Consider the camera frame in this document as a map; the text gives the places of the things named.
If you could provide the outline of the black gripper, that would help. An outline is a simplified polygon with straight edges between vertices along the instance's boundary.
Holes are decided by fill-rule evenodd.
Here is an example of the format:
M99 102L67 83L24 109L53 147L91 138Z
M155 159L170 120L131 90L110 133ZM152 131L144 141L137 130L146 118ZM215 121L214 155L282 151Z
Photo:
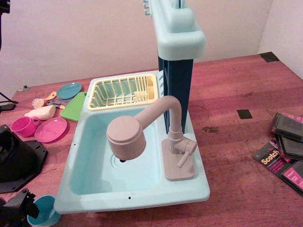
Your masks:
M37 218L38 207L34 204L35 194L29 189L22 189L8 202L0 199L0 226L1 227L27 227L27 216Z

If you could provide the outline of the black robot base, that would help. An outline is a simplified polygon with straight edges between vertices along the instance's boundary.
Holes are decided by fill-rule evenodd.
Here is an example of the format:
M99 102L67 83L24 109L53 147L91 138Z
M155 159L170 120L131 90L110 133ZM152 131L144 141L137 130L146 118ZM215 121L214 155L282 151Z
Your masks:
M0 193L17 192L42 171L48 151L37 140L22 141L0 127Z

